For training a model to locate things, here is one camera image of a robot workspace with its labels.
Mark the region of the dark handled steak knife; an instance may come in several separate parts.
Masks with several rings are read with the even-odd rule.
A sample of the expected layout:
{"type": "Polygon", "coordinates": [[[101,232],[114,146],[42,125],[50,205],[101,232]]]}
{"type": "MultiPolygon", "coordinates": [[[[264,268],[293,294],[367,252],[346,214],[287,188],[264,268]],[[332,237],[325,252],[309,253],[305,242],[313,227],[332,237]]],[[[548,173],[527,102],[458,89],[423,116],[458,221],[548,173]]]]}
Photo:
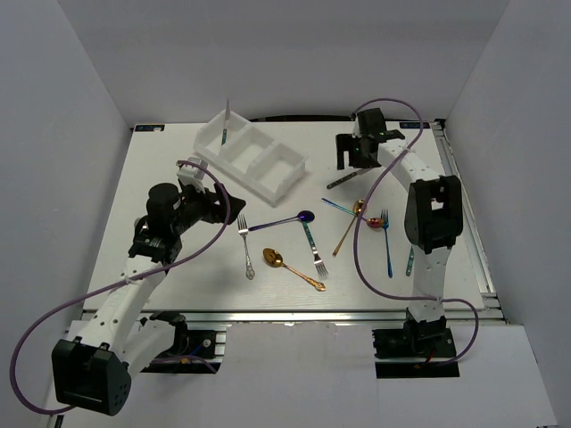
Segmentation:
{"type": "Polygon", "coordinates": [[[346,174],[346,175],[344,175],[344,176],[342,176],[342,177],[340,177],[340,178],[337,178],[337,179],[334,180],[333,182],[327,184],[326,189],[327,189],[327,190],[331,190],[331,189],[333,189],[333,188],[335,188],[335,187],[338,187],[339,185],[342,185],[342,184],[346,183],[347,181],[349,181],[349,180],[351,180],[351,179],[353,179],[353,178],[355,178],[355,177],[358,177],[358,176],[361,176],[361,175],[363,175],[363,174],[366,174],[367,172],[369,172],[369,169],[356,169],[356,170],[354,170],[353,172],[351,172],[351,173],[349,173],[349,174],[346,174]]]}

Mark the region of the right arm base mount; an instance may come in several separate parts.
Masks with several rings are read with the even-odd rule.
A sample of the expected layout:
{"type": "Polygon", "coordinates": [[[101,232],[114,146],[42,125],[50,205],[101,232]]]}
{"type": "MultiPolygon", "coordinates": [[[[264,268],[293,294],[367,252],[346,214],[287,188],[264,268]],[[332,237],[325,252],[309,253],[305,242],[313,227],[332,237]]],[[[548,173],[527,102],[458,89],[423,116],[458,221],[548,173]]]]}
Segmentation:
{"type": "Polygon", "coordinates": [[[421,368],[457,356],[457,349],[447,318],[417,321],[407,312],[400,328],[373,331],[375,357],[383,364],[421,368]]]}

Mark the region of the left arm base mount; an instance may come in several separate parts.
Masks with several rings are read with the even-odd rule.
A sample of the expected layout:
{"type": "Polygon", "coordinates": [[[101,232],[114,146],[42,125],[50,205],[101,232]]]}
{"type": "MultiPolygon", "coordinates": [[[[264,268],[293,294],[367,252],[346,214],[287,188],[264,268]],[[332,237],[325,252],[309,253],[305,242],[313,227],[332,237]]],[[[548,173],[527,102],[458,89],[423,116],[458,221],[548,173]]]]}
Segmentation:
{"type": "Polygon", "coordinates": [[[215,362],[218,332],[188,326],[186,318],[176,311],[154,312],[138,321],[142,329],[151,321],[159,321],[174,328],[173,344],[160,352],[143,368],[149,374],[214,375],[220,368],[215,362]]]}

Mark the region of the teal handled table knife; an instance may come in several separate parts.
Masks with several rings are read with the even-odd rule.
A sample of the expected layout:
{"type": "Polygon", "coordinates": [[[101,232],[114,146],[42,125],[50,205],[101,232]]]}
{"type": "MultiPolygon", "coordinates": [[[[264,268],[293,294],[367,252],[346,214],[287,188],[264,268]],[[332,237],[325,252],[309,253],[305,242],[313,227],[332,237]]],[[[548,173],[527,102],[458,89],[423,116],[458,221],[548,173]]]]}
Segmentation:
{"type": "Polygon", "coordinates": [[[228,128],[229,128],[230,117],[231,117],[230,101],[227,98],[226,108],[225,108],[225,112],[224,112],[221,143],[220,143],[221,146],[224,146],[224,144],[227,142],[227,139],[228,139],[228,128]]]}

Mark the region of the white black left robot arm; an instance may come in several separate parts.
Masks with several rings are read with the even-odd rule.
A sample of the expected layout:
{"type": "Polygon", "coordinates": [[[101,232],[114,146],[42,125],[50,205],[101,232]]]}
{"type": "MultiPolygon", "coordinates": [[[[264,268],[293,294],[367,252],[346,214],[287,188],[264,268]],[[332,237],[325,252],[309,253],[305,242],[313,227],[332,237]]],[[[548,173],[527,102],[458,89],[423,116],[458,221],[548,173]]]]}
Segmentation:
{"type": "Polygon", "coordinates": [[[146,213],[135,223],[123,270],[126,283],[109,292],[101,308],[70,341],[52,352],[59,402],[114,416],[125,405],[132,380],[163,352],[177,356],[188,345],[184,317],[156,312],[132,333],[148,298],[169,272],[181,249],[181,236],[199,221],[232,223],[246,202],[193,185],[163,183],[148,193],[146,213]]]}

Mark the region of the ornate silver fork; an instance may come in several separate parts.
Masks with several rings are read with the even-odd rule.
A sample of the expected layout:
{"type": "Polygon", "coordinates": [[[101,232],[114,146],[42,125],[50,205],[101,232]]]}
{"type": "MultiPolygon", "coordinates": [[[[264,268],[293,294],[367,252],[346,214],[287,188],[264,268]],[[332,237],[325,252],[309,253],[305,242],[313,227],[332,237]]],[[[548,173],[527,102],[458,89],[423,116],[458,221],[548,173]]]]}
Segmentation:
{"type": "Polygon", "coordinates": [[[244,214],[240,214],[237,217],[237,226],[238,226],[238,233],[243,239],[244,243],[244,256],[245,256],[245,276],[249,280],[253,280],[255,277],[255,270],[252,266],[252,260],[249,254],[249,248],[247,244],[247,235],[249,233],[249,229],[246,223],[246,218],[244,214]]]}

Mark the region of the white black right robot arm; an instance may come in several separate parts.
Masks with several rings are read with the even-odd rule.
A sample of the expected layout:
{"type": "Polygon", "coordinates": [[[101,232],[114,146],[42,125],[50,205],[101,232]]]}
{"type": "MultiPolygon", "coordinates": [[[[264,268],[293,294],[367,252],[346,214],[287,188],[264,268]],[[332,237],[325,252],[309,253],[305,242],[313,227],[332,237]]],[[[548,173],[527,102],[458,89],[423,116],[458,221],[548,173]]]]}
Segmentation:
{"type": "Polygon", "coordinates": [[[431,352],[446,329],[442,303],[451,249],[463,230],[461,184],[429,167],[402,143],[398,130],[388,130],[380,109],[355,113],[353,131],[335,138],[337,167],[383,166],[408,191],[405,234],[414,253],[412,292],[398,340],[411,354],[431,352]]]}

